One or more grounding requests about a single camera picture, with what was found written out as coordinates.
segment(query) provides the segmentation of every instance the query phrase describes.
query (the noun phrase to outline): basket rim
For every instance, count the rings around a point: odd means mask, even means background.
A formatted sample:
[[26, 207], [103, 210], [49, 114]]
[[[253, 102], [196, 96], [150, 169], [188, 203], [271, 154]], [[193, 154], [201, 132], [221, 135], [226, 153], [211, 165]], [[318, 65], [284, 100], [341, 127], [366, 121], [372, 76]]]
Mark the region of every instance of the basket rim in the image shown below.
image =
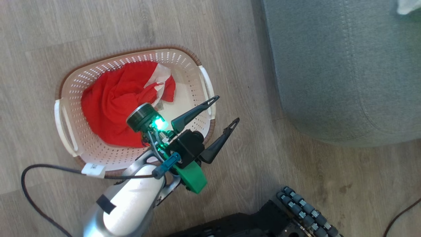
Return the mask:
[[[181, 46], [181, 45], [178, 45], [178, 44], [164, 44], [164, 45], [144, 47], [144, 48], [138, 48], [138, 49], [135, 49], [135, 50], [124, 51], [124, 52], [121, 52], [121, 53], [118, 53], [118, 54], [112, 54], [112, 55], [108, 55], [108, 56], [105, 56], [105, 57], [101, 57], [101, 58], [96, 59], [96, 60], [93, 60], [93, 61], [89, 61], [87, 63], [84, 63], [84, 64], [82, 64], [82, 65], [74, 68], [70, 72], [68, 72], [65, 75], [65, 77], [63, 78], [63, 80], [61, 81], [61, 83], [60, 83], [60, 86], [59, 86], [59, 89], [58, 89], [58, 93], [56, 94], [56, 100], [61, 99], [61, 93], [62, 93], [63, 86], [64, 86], [64, 83], [66, 82], [67, 78], [69, 76], [71, 76], [72, 73], [74, 73], [75, 71], [77, 71], [77, 70], [79, 70], [79, 69], [81, 69], [83, 67], [86, 67], [86, 66], [89, 66], [91, 64], [98, 63], [98, 62], [101, 62], [101, 61], [104, 61], [104, 60], [107, 60], [107, 59], [111, 59], [111, 58], [114, 58], [114, 57], [119, 57], [119, 56], [123, 56], [123, 55], [127, 55], [127, 54], [139, 53], [139, 52], [145, 52], [145, 51], [160, 50], [160, 49], [175, 49], [175, 50], [182, 51], [183, 53], [185, 53], [189, 57], [191, 57], [191, 59], [195, 62], [195, 64], [197, 66], [202, 66], [202, 63], [199, 60], [199, 57], [197, 57], [197, 55], [195, 53], [193, 53], [187, 47], [184, 47], [184, 46]], [[203, 144], [208, 143], [208, 141], [211, 139], [211, 136], [212, 136], [213, 131], [215, 129], [215, 124], [216, 124], [215, 119], [211, 119], [210, 120], [209, 131], [208, 131], [207, 135], [205, 136], [205, 139], [203, 141]], [[76, 162], [81, 167], [84, 167], [86, 165], [86, 162], [82, 159], [81, 156], [76, 156], [76, 157], [74, 157], [74, 159], [76, 160]], [[106, 175], [117, 176], [117, 175], [121, 175], [124, 170], [125, 169], [110, 170], [110, 171], [106, 171], [105, 173], [106, 173]]]

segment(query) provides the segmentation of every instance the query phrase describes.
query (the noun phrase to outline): green plastic part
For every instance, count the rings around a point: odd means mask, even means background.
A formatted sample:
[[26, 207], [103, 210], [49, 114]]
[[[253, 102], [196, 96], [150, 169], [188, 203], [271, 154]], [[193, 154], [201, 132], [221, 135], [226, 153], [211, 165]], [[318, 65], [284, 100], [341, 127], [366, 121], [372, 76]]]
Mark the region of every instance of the green plastic part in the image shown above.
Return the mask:
[[177, 165], [174, 165], [174, 169], [178, 172], [181, 179], [186, 184], [186, 188], [190, 191], [198, 194], [206, 186], [208, 180], [205, 177], [205, 174], [202, 171], [202, 168], [196, 163], [192, 162], [187, 165], [184, 169], [179, 168]]

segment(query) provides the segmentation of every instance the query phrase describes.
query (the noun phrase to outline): black tape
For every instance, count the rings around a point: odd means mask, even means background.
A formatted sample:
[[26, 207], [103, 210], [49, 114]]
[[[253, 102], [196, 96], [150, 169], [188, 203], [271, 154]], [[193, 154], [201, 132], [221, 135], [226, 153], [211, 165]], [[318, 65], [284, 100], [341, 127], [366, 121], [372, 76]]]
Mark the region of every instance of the black tape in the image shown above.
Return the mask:
[[115, 205], [110, 202], [110, 200], [103, 195], [101, 195], [98, 200], [96, 201], [98, 206], [107, 214], [110, 214], [112, 210], [114, 210]]

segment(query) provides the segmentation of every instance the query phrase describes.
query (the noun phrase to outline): basket handle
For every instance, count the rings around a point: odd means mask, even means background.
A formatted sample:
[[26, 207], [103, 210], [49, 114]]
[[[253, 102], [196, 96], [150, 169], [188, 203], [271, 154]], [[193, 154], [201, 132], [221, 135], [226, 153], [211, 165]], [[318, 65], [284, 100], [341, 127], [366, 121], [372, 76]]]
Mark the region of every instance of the basket handle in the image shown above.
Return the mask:
[[[64, 120], [67, 125], [67, 131], [69, 133], [71, 142], [69, 141], [69, 138], [67, 137], [65, 131], [64, 131], [64, 124], [61, 119], [61, 114], [63, 114]], [[72, 131], [72, 126], [70, 124], [69, 115], [67, 114], [67, 110], [64, 107], [63, 99], [56, 100], [56, 103], [54, 105], [54, 118], [56, 120], [56, 127], [57, 131], [59, 132], [59, 137], [61, 139], [61, 142], [63, 143], [66, 150], [73, 156], [77, 157], [78, 154], [78, 146], [75, 139], [75, 135]]]
[[[211, 79], [209, 78], [208, 72], [206, 69], [200, 65], [199, 66], [200, 72], [202, 73], [202, 77], [200, 77], [200, 81], [202, 82], [202, 88], [205, 93], [205, 99], [208, 100], [209, 98], [212, 98], [215, 96], [215, 93], [213, 92], [213, 86], [211, 83]], [[216, 115], [216, 106], [213, 104], [209, 109], [208, 113], [210, 115], [211, 119], [215, 119]]]

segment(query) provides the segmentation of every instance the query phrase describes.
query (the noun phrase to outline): gray ottoman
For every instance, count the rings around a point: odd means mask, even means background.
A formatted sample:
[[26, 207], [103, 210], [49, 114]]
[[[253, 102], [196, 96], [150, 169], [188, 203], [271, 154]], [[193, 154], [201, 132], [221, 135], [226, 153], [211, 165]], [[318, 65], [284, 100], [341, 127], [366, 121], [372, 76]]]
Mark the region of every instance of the gray ottoman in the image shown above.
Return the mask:
[[349, 146], [421, 138], [421, 11], [399, 16], [385, 0], [263, 2], [282, 108], [298, 130]]

